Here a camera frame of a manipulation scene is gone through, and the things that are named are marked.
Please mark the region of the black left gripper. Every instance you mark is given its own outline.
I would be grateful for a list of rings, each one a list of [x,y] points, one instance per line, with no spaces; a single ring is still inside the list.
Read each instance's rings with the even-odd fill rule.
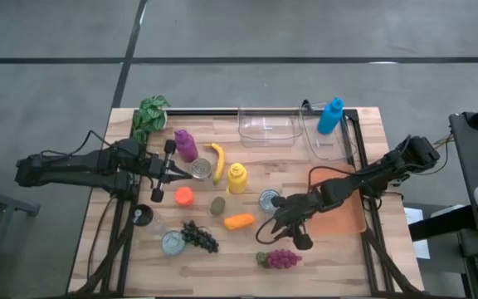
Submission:
[[[164,146],[164,159],[162,166],[160,167],[160,172],[159,176],[157,177],[157,183],[156,186],[153,189],[153,192],[151,194],[151,201],[155,203],[161,203],[163,200],[163,185],[165,184],[165,175],[168,173],[168,164],[170,163],[170,170],[175,174],[175,175],[169,175],[166,178],[167,183],[171,183],[173,181],[178,181],[178,180],[186,180],[186,179],[192,179],[193,176],[179,168],[175,161],[172,160],[171,158],[176,150],[176,142],[174,140],[166,140],[165,146]]]

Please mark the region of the silver tin can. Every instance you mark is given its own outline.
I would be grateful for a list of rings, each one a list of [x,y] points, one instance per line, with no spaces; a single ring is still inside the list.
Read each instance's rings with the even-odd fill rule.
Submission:
[[[208,179],[212,175],[212,164],[207,159],[195,159],[190,164],[190,173],[196,180]]]
[[[166,256],[177,256],[183,252],[185,241],[179,231],[169,231],[161,240],[161,248]]]

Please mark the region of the purple plastic bottle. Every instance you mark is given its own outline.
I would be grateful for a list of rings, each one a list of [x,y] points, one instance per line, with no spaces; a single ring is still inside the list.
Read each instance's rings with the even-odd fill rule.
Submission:
[[[177,151],[184,162],[191,163],[198,158],[198,149],[194,138],[186,130],[175,130]]]

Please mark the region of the red toy grapes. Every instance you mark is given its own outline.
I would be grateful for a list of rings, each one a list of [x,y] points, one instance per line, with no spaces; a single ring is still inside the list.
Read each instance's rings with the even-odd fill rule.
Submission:
[[[290,250],[276,249],[271,252],[258,252],[256,262],[260,267],[284,269],[296,266],[302,256]]]

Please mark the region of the labelled tuna can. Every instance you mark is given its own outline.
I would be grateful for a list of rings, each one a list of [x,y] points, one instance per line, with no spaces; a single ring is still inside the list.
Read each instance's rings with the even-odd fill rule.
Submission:
[[[274,189],[267,189],[264,190],[260,194],[259,198],[259,206],[261,210],[265,213],[274,213],[278,208],[274,206],[271,200],[274,197],[279,197],[280,194]]]

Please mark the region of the yellow toy banana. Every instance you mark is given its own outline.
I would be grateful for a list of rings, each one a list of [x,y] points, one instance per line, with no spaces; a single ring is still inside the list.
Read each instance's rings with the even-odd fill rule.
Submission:
[[[223,174],[223,170],[224,170],[224,166],[225,166],[224,150],[220,145],[218,145],[216,143],[205,144],[204,147],[211,148],[217,153],[217,166],[216,166],[215,173],[214,173],[213,179],[212,179],[213,184],[217,185],[217,184],[219,184],[219,182],[222,178],[222,174]]]

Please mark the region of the orange toy fruit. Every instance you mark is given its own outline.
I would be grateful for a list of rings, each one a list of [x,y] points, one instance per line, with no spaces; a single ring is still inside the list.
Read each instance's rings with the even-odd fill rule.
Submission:
[[[240,213],[224,218],[223,224],[227,230],[237,230],[250,227],[256,221],[251,213]]]

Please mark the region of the brown toy kiwi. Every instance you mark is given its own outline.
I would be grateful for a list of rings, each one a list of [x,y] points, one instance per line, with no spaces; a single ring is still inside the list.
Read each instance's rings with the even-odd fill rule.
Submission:
[[[213,216],[220,216],[224,213],[226,208],[226,200],[223,197],[216,197],[210,205],[210,214]]]

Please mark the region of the yellow plastic bottle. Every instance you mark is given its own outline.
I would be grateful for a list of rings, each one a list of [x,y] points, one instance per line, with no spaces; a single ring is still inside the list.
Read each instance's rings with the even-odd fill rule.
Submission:
[[[241,194],[246,190],[247,171],[240,163],[234,163],[227,171],[226,194]]]

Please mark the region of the blue plastic bottle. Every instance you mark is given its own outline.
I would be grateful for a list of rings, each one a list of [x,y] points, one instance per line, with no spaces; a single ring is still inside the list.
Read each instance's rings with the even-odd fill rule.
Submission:
[[[327,104],[319,118],[317,130],[322,135],[329,135],[333,132],[336,125],[339,123],[344,113],[344,102],[335,97],[329,104]]]

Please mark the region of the orange round container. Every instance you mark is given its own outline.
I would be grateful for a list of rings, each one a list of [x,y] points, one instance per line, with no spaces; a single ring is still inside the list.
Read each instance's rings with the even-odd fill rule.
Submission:
[[[180,206],[193,205],[194,192],[189,187],[180,187],[174,193],[174,200]]]

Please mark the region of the orange translucent bin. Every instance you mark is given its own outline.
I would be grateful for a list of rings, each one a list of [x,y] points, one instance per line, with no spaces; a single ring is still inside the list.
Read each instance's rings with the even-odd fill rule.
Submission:
[[[366,230],[366,227],[358,190],[354,191],[340,207],[325,213],[316,213],[306,223],[307,232],[314,240],[360,234]]]

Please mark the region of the black toy grapes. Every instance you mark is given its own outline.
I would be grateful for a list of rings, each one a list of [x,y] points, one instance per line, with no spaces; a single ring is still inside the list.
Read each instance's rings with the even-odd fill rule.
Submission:
[[[183,223],[180,233],[182,240],[192,244],[194,247],[202,248],[209,253],[219,252],[217,240],[209,232],[197,226],[193,220]]]

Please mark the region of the potted green plant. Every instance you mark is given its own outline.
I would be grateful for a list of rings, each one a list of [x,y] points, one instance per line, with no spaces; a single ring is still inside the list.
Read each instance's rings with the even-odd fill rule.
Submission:
[[[162,130],[167,123],[167,112],[170,107],[162,95],[151,96],[141,100],[133,118],[133,137],[142,145],[147,143],[151,133]]]

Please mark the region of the black desk beam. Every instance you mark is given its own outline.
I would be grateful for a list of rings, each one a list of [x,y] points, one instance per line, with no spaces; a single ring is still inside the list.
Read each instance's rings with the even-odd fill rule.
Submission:
[[[410,224],[409,231],[413,241],[420,241],[462,229],[478,231],[478,208],[471,205],[451,210],[436,217]]]

